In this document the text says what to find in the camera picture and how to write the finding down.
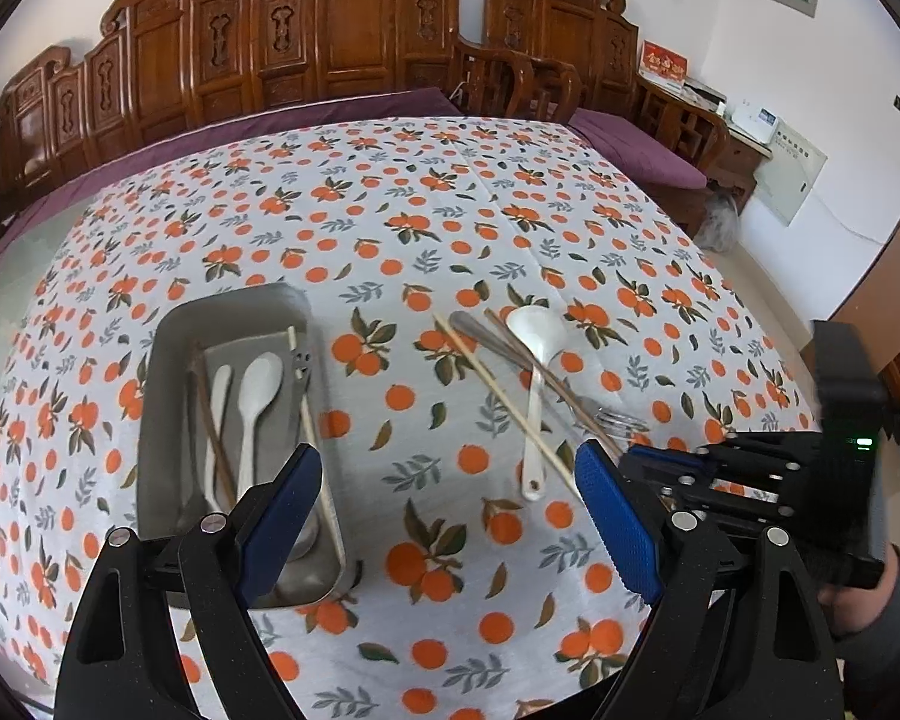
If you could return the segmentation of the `person's right hand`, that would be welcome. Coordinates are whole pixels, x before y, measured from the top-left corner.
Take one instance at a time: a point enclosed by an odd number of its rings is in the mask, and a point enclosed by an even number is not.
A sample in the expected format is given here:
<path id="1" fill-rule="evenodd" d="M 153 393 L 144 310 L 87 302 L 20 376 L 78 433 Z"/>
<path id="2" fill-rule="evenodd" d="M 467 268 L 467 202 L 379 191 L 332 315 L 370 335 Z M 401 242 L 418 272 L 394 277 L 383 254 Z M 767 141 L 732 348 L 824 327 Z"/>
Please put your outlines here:
<path id="1" fill-rule="evenodd" d="M 877 621 L 889 598 L 893 596 L 899 577 L 900 557 L 893 543 L 886 543 L 883 575 L 874 589 L 823 585 L 818 603 L 823 608 L 829 629 L 836 635 L 856 634 Z"/>

